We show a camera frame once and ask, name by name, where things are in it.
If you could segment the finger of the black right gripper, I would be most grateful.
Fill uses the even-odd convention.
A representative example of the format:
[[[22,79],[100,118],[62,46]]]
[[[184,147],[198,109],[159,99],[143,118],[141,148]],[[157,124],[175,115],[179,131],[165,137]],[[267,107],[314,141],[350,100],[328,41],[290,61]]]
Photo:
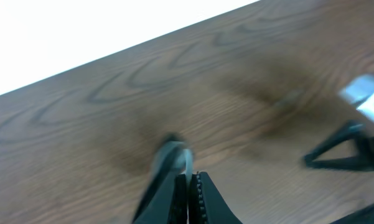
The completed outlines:
[[[312,169],[374,171],[374,136],[349,121],[303,157]]]

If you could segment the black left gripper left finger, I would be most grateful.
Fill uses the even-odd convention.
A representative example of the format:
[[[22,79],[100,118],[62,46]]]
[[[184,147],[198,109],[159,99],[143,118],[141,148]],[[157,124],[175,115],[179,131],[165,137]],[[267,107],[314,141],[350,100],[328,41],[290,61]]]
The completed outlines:
[[[133,224],[186,224],[186,176],[176,171],[155,178],[141,199]]]

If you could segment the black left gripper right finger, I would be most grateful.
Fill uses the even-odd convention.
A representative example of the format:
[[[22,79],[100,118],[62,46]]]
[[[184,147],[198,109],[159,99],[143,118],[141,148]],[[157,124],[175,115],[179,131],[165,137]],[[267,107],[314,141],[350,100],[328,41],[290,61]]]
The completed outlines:
[[[230,210],[207,172],[192,175],[188,213],[190,224],[242,224]]]

